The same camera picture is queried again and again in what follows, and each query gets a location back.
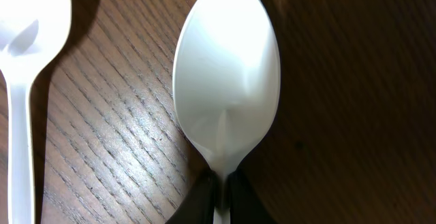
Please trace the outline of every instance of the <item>utensil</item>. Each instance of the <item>utensil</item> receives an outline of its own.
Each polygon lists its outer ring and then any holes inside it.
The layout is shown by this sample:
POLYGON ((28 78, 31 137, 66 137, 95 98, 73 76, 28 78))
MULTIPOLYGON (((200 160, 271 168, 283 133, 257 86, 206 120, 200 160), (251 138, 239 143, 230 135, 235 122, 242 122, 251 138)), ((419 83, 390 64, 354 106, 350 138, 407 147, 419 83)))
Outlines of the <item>utensil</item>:
POLYGON ((9 223, 35 222, 31 87, 62 49, 70 25, 71 0, 0 0, 0 70, 9 104, 9 223))
MULTIPOLYGON (((182 130, 224 183, 266 135, 279 101, 279 50, 260 0, 196 1, 173 91, 182 130)), ((228 222, 228 211, 221 217, 228 222)))

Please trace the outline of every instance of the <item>wooden table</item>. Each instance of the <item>wooden table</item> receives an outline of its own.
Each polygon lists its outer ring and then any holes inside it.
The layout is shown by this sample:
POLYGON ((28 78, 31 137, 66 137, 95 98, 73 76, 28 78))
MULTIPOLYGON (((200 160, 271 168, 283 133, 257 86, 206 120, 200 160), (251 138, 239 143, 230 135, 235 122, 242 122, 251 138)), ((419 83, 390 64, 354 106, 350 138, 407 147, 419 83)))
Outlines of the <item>wooden table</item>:
MULTIPOLYGON (((196 0, 73 0, 32 94, 37 220, 164 223, 206 167, 172 64, 196 0)), ((436 0, 262 0, 277 118, 242 167, 279 223, 436 223, 436 0)), ((0 81, 0 222, 7 99, 0 81)))

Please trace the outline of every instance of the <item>white spoon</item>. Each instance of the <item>white spoon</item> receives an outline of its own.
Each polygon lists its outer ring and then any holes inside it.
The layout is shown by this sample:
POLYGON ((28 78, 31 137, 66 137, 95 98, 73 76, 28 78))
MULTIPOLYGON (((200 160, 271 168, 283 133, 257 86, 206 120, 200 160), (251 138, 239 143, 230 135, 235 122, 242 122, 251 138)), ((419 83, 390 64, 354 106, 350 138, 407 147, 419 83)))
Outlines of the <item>white spoon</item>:
POLYGON ((0 30, 5 31, 0 35, 15 35, 0 54, 9 104, 8 219, 13 224, 33 224, 31 87, 67 39, 71 0, 0 0, 0 12, 0 30))
POLYGON ((182 130, 224 182, 266 135, 279 101, 279 50, 260 0, 196 1, 173 91, 182 130))

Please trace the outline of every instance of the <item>table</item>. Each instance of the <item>table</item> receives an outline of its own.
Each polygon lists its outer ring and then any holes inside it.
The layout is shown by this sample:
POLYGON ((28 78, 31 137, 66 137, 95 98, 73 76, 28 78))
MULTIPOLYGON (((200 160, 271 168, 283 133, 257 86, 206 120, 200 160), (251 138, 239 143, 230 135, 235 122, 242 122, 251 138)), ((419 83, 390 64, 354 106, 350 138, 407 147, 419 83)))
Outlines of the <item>table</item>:
MULTIPOLYGON (((196 0, 72 0, 32 93, 37 220, 164 223, 206 167, 172 100, 196 0)), ((436 222, 436 0, 262 0, 281 53, 276 120, 243 161, 279 223, 436 222)), ((0 78, 0 222, 7 99, 0 78)))

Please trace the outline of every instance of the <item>dark wood tabletop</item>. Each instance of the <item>dark wood tabletop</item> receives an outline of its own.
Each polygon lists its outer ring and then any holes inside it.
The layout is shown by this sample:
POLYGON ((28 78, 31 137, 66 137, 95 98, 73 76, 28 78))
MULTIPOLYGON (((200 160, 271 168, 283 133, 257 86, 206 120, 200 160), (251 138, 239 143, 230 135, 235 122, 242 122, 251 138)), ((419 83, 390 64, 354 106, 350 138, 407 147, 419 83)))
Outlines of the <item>dark wood tabletop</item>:
MULTIPOLYGON (((31 96, 38 222, 164 223, 207 167, 172 99, 195 1, 72 0, 70 37, 31 96)), ((241 167, 274 219, 436 223, 436 0, 262 2, 281 98, 241 167)))

